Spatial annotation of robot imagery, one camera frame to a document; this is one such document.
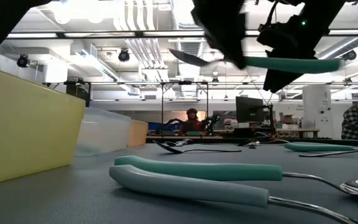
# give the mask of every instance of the teal spoon handle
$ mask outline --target teal spoon handle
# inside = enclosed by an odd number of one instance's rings
[[[280,166],[153,161],[137,156],[123,156],[114,160],[114,165],[132,165],[142,170],[159,174],[192,177],[217,181],[277,180],[283,178]]]
[[[339,70],[343,65],[341,59],[315,60],[292,58],[246,57],[247,65],[293,73],[325,73]]]
[[[266,208],[269,191],[246,185],[157,174],[131,165],[112,166],[109,175],[136,192],[166,197],[236,203]]]
[[[295,152],[339,152],[339,151],[353,151],[353,146],[342,146],[333,144],[297,144],[287,143],[284,145],[286,149]]]

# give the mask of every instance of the workbench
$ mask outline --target workbench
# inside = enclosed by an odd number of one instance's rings
[[[320,129],[281,129],[281,128],[277,128],[276,131],[279,132],[298,132],[299,133],[299,138],[303,138],[303,134],[304,133],[313,133],[313,137],[314,138],[318,138],[318,132],[320,131]]]
[[[148,139],[222,139],[222,136],[147,136]]]
[[[0,183],[0,224],[334,224],[308,212],[269,206],[268,209],[139,194],[122,188],[109,176],[114,158],[137,155],[160,161],[241,162],[274,164],[286,172],[318,175],[335,184],[358,178],[358,154],[302,158],[280,145],[257,149],[232,145],[190,145],[186,148],[242,149],[242,152],[169,154],[155,144],[76,157],[73,165]],[[270,190],[275,197],[326,207],[358,218],[358,199],[313,180],[237,182]]]

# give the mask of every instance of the desk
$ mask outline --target desk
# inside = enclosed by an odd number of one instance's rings
[[[147,136],[148,139],[222,139],[222,136]]]
[[[226,203],[177,200],[121,188],[108,174],[114,158],[135,154],[147,159],[186,162],[274,164],[287,172],[318,175],[340,184],[358,178],[358,154],[301,158],[283,146],[257,149],[231,145],[191,145],[183,149],[242,149],[237,153],[167,154],[155,144],[133,151],[76,157],[72,166],[0,183],[0,224],[335,224],[325,217],[289,208],[267,209]],[[276,197],[324,206],[358,219],[358,200],[312,180],[237,182],[269,189]]]
[[[313,133],[313,137],[318,138],[318,132],[320,131],[320,129],[280,129],[280,128],[277,128],[276,131],[277,132],[280,132],[280,131],[298,132],[299,138],[303,138],[303,133]]]

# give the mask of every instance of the orange bin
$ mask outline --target orange bin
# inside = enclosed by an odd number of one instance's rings
[[[149,124],[143,121],[132,120],[129,129],[128,147],[143,146],[146,144]]]

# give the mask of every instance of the clear plastic bin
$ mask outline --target clear plastic bin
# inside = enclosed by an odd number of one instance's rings
[[[94,156],[125,149],[131,118],[121,114],[86,108],[77,142],[76,156]]]

